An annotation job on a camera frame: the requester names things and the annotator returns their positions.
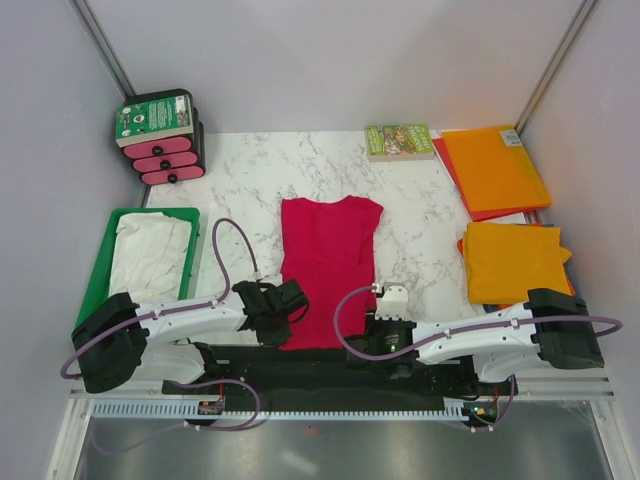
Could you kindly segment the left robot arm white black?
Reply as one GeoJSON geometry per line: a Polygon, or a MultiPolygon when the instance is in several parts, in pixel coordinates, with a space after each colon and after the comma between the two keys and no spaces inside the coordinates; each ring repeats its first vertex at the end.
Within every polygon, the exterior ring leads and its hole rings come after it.
{"type": "Polygon", "coordinates": [[[81,379],[90,394],[114,390],[134,377],[176,381],[208,393],[218,385],[220,371],[202,358],[191,343],[195,337],[252,331],[260,344],[280,346],[309,309],[295,280],[241,281],[217,296],[156,304],[118,293],[76,325],[75,352],[61,375],[81,379]]]}

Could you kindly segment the magenta pink t-shirt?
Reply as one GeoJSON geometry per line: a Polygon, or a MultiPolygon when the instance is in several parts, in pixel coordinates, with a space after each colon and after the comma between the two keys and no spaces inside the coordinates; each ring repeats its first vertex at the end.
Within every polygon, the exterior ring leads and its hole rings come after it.
{"type": "Polygon", "coordinates": [[[290,327],[283,351],[341,347],[334,313],[347,294],[374,282],[374,233],[383,211],[357,196],[334,203],[282,201],[281,274],[285,281],[297,281],[310,302],[306,315],[290,327]]]}

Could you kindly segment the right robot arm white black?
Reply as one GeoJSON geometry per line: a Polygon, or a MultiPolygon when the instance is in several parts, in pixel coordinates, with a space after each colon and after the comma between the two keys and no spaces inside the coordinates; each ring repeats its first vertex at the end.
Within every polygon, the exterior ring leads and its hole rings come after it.
{"type": "Polygon", "coordinates": [[[562,371],[603,368],[595,326],[577,297],[549,289],[529,291],[527,300],[473,318],[420,324],[406,317],[408,292],[401,284],[373,285],[375,307],[358,338],[342,334],[342,312],[333,327],[354,359],[391,378],[424,373],[449,383],[453,369],[465,395],[500,385],[518,373],[549,366],[562,371]]]}

